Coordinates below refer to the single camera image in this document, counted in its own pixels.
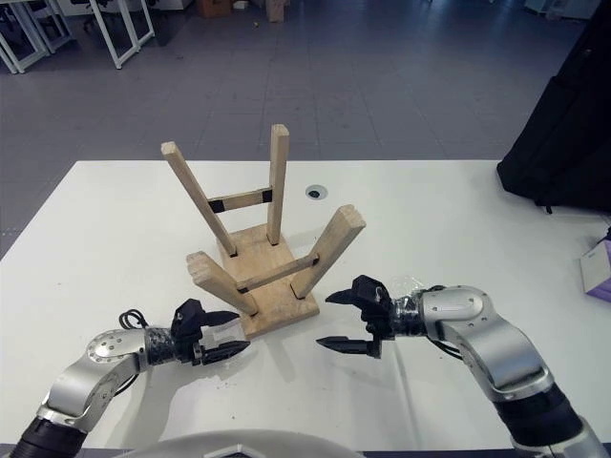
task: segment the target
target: desk leg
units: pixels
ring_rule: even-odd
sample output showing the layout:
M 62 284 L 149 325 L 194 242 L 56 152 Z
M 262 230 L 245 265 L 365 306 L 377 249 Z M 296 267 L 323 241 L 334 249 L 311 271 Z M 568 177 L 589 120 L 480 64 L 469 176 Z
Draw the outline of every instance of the desk leg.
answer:
M 121 12 L 121 17 L 125 23 L 125 29 L 127 34 L 130 36 L 132 42 L 132 48 L 136 48 L 136 52 L 140 52 L 140 45 L 137 42 L 136 29 L 134 29 L 134 23 L 132 22 L 132 16 L 130 16 L 130 10 L 127 8 L 125 0 L 116 0 L 118 3 L 118 10 Z
M 24 7 L 24 10 L 26 11 L 28 17 L 30 18 L 30 21 L 32 22 L 32 24 L 36 28 L 36 31 L 38 32 L 38 36 L 42 39 L 45 47 L 51 52 L 51 54 L 55 54 L 55 50 L 57 48 L 51 43 L 51 40 L 49 39 L 49 37 L 47 36 L 45 31 L 42 29 L 42 26 L 40 25 L 40 23 L 36 19 L 36 16 L 34 16 L 34 11 L 32 11 L 32 7 L 30 6 L 30 4 L 27 3 L 27 2 L 24 2 L 23 7 Z
M 16 69 L 16 67 L 15 67 L 13 62 L 15 62 L 17 60 L 17 57 L 12 52 L 12 49 L 9 46 L 9 43 L 7 43 L 7 40 L 5 40 L 4 35 L 2 34 L 2 32 L 0 32 L 0 57 L 2 57 L 2 60 L 4 61 L 5 65 L 9 68 L 9 71 L 12 74 L 16 74 L 17 73 L 17 69 Z
M 73 31 L 70 29 L 70 26 L 68 25 L 68 20 L 66 19 L 66 16 L 64 15 L 64 11 L 62 11 L 61 7 L 57 3 L 57 0 L 47 0 L 47 4 L 49 5 L 49 8 L 54 13 L 53 22 L 55 23 L 55 25 L 59 29 L 61 29 L 60 26 L 63 26 L 64 31 L 66 31 L 66 36 L 70 37 L 71 40 L 74 40 Z
M 4 39 L 4 37 L 1 36 L 1 34 L 0 41 L 2 42 L 2 47 L 4 48 L 5 53 L 11 59 L 14 68 L 18 72 L 24 73 L 30 65 L 49 55 L 49 50 L 47 50 L 40 36 L 38 36 L 36 28 L 33 25 L 30 17 L 28 16 L 28 12 L 24 8 L 24 6 L 20 3 L 11 3 L 9 4 L 9 8 L 11 8 L 11 12 L 17 19 L 19 27 L 21 27 L 21 30 L 26 35 L 26 38 L 28 39 L 28 41 L 30 41 L 33 52 L 27 57 L 24 57 L 23 59 L 19 60 L 12 51 L 11 46 L 9 46 L 9 43 L 7 43 L 7 41 Z
M 28 14 L 28 10 L 24 6 L 24 4 L 11 4 L 11 9 L 12 13 L 17 18 L 17 22 L 19 22 L 19 25 L 21 26 L 21 29 L 23 30 L 24 34 L 26 34 L 26 37 L 28 38 L 28 40 L 30 40 L 30 43 L 32 43 L 34 52 L 42 52 L 43 55 L 51 55 L 49 53 L 49 50 L 45 46 L 45 42 L 38 34 L 36 27 L 33 24 L 33 21 L 30 19 L 30 15 Z
M 140 3 L 142 4 L 142 12 L 144 12 L 146 23 L 149 26 L 149 31 L 147 31 L 146 34 L 142 38 L 138 39 L 137 41 L 139 45 L 143 45 L 144 43 L 146 43 L 147 41 L 149 41 L 151 38 L 155 36 L 155 29 L 153 29 L 153 22 L 151 21 L 151 15 L 149 14 L 149 9 L 146 6 L 146 0 L 140 0 Z
M 30 7 L 28 7 L 30 10 L 29 13 L 30 13 L 30 16 L 32 18 L 34 25 L 40 32 L 40 35 L 43 37 L 43 40 L 45 40 L 47 47 L 49 48 L 51 53 L 54 53 L 55 51 L 57 51 L 57 49 L 64 46 L 66 43 L 69 43 L 70 41 L 74 40 L 74 36 L 73 36 L 72 31 L 70 30 L 70 27 L 68 26 L 68 21 L 66 20 L 66 16 L 64 16 L 64 13 L 61 10 L 61 8 L 59 7 L 59 5 L 57 4 L 57 2 L 55 0 L 43 0 L 43 1 L 45 2 L 45 6 L 47 7 L 47 11 L 49 12 L 51 16 L 51 19 L 53 23 L 55 24 L 55 27 L 59 31 L 58 38 L 55 38 L 53 41 L 51 41 L 49 37 L 47 36 L 47 34 L 45 33 L 45 31 L 42 30 L 42 28 L 40 28 L 40 24 L 36 20 L 35 14 L 30 9 Z
M 102 13 L 99 11 L 99 6 L 97 5 L 96 0 L 89 0 L 90 5 L 92 6 L 92 10 L 95 15 L 95 19 L 97 20 L 97 25 L 99 29 L 102 31 L 102 35 L 104 36 L 104 41 L 106 42 L 106 47 L 108 48 L 108 52 L 111 54 L 113 58 L 113 62 L 115 62 L 115 67 L 117 70 L 121 70 L 121 62 L 118 60 L 118 56 L 116 55 L 115 45 L 113 44 L 113 40 L 111 40 L 111 35 L 108 34 L 108 30 L 106 29 L 106 24 L 104 24 L 104 19 L 102 18 Z

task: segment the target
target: gray floor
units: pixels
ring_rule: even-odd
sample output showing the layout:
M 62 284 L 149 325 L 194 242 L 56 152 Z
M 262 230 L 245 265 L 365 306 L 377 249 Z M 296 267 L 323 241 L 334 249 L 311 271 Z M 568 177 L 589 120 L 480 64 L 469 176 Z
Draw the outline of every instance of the gray floor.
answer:
M 167 43 L 116 71 L 99 34 L 0 70 L 0 256 L 76 160 L 501 158 L 583 28 L 519 1 L 292 0 L 157 21 Z

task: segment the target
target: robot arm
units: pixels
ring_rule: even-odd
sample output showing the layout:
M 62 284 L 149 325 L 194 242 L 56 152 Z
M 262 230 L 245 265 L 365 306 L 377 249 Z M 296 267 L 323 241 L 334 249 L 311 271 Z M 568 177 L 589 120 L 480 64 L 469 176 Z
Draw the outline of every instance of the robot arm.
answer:
M 76 456 L 113 397 L 129 387 L 139 373 L 171 361 L 211 364 L 247 348 L 250 342 L 245 341 L 215 348 L 201 343 L 203 326 L 238 317 L 233 312 L 206 313 L 199 301 L 191 299 L 177 309 L 170 329 L 148 327 L 144 322 L 141 329 L 127 326 L 131 328 L 98 335 L 83 356 L 55 380 L 10 457 Z
M 427 337 L 471 370 L 510 430 L 520 456 L 608 458 L 594 431 L 571 408 L 533 343 L 495 312 L 483 291 L 470 286 L 435 286 L 393 300 L 384 284 L 361 276 L 351 289 L 334 293 L 327 301 L 360 308 L 373 340 L 327 337 L 319 344 L 341 353 L 380 358 L 383 340 Z

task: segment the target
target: wooden crossbar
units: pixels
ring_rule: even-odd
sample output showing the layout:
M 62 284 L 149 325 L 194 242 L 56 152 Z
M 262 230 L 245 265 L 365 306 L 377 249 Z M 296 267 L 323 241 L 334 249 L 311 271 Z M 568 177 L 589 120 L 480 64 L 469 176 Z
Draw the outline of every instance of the wooden crossbar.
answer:
M 237 208 L 249 207 L 260 203 L 271 202 L 272 190 L 268 186 L 266 188 L 249 191 L 247 193 L 232 194 L 230 196 L 222 196 L 220 198 L 211 198 L 208 200 L 210 208 L 214 213 L 222 213 L 227 210 L 235 210 Z
M 309 255 L 304 256 L 303 258 L 299 258 L 298 260 L 293 260 L 286 264 L 280 265 L 275 269 L 271 269 L 261 275 L 251 277 L 248 280 L 239 281 L 236 287 L 238 288 L 238 291 L 242 294 L 247 293 L 248 291 L 260 288 L 261 286 L 272 283 L 273 281 L 279 280 L 283 277 L 294 274 L 295 272 L 299 272 L 300 270 L 304 270 L 308 267 L 316 265 L 318 259 L 318 253 L 310 253 Z

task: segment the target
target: table surface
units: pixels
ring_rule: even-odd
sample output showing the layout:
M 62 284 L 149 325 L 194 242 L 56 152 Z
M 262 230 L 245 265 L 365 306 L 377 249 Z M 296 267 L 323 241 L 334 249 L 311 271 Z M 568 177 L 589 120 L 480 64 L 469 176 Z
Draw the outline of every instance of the table surface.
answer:
M 209 197 L 267 184 L 266 162 L 192 162 Z M 328 197 L 305 195 L 323 184 Z M 306 254 L 339 206 L 368 227 L 314 289 L 315 318 L 207 367 L 167 364 L 115 399 L 86 447 L 134 448 L 206 430 L 301 431 L 354 449 L 508 448 L 508 432 L 463 364 L 424 339 L 385 343 L 381 361 L 314 341 L 365 337 L 353 307 L 324 303 L 359 274 L 390 284 L 469 284 L 524 330 L 577 412 L 611 441 L 608 303 L 582 293 L 579 256 L 605 231 L 595 215 L 548 216 L 500 188 L 492 161 L 289 162 L 283 234 Z M 264 205 L 223 213 L 230 231 Z M 169 325 L 197 288 L 185 256 L 219 260 L 214 237 L 167 164 L 77 162 L 0 262 L 0 442 L 14 443 L 54 378 L 117 315 Z

